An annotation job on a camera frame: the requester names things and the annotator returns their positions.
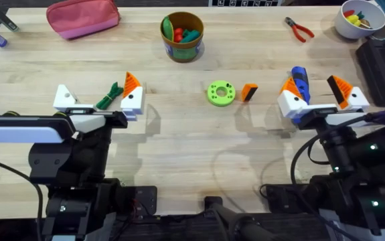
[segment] orange gripper pad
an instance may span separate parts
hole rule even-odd
[[[249,101],[257,89],[256,84],[245,84],[241,91],[241,100],[244,102]]]
[[[281,87],[280,93],[283,92],[284,90],[288,90],[292,92],[295,96],[298,96],[301,100],[303,100],[301,93],[299,93],[299,90],[297,88],[297,85],[295,84],[295,81],[293,80],[292,77],[286,80],[285,84],[283,84],[283,87]]]
[[[347,99],[350,96],[350,93],[352,92],[353,86],[347,81],[337,76],[330,76],[327,79],[327,83],[331,87],[333,95],[335,95],[335,98],[337,99],[337,102],[339,104],[339,107],[341,107],[341,109],[347,107]]]
[[[130,73],[125,76],[123,98],[127,97],[136,87],[141,86],[140,82]]]

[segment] pink pencil case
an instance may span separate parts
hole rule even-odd
[[[114,0],[67,0],[48,7],[46,17],[65,39],[116,26],[121,18]]]

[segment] pliers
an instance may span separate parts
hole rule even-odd
[[[295,34],[297,39],[299,39],[299,41],[305,43],[305,38],[299,35],[298,29],[304,31],[306,34],[310,35],[310,37],[314,37],[314,33],[310,29],[307,29],[306,27],[296,24],[290,17],[286,17],[285,21],[287,24],[289,24],[289,26],[292,27],[293,33]]]

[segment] wooden table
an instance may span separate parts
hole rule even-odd
[[[21,31],[0,29],[9,45],[0,48],[0,114],[54,114],[58,84],[82,103],[97,103],[114,81],[130,71],[146,90],[145,114],[112,135],[108,177],[126,185],[156,185],[158,214],[202,210],[207,195],[220,195],[235,211],[267,212],[258,194],[262,183],[289,183],[296,150],[315,131],[297,131],[283,118],[276,98],[293,66],[307,69],[312,103],[334,103],[326,79],[335,74],[362,88],[354,60],[361,42],[346,42],[333,28],[338,7],[120,8],[118,27],[66,41],[46,20],[46,9],[10,9]],[[159,23],[168,13],[189,11],[204,22],[200,56],[178,64],[165,53]],[[311,29],[302,44],[284,18]],[[236,100],[216,107],[206,88],[227,80]],[[259,89],[248,104],[245,83]],[[119,109],[119,99],[111,110]],[[0,144],[0,161],[28,174],[30,144]],[[315,159],[326,157],[320,146]],[[297,178],[328,173],[302,156]],[[35,217],[37,195],[22,178],[0,169],[0,218]]]

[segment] green toy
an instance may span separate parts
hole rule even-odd
[[[217,94],[219,90],[225,92],[225,96],[219,96]],[[215,106],[228,106],[235,99],[235,88],[225,80],[217,80],[208,86],[207,98]]]
[[[118,87],[118,82],[113,83],[112,88],[110,88],[110,92],[102,100],[100,100],[99,103],[96,104],[96,107],[101,110],[106,110],[112,101],[123,91],[124,89],[122,87]]]
[[[197,31],[197,30],[192,30],[190,31],[190,33],[184,37],[180,43],[189,43],[189,42],[192,42],[194,41],[195,39],[197,39],[198,37],[200,36],[200,33]]]
[[[362,13],[362,11],[360,11],[358,13],[358,17],[359,17],[359,19],[363,19],[363,18],[365,18],[365,15]]]
[[[173,24],[171,24],[168,16],[165,16],[163,20],[163,33],[167,39],[170,39],[171,41],[174,40]]]
[[[191,31],[189,31],[189,30],[187,30],[187,29],[185,29],[184,31],[183,31],[183,33],[182,33],[182,37],[186,37],[188,34],[190,34],[191,33]]]

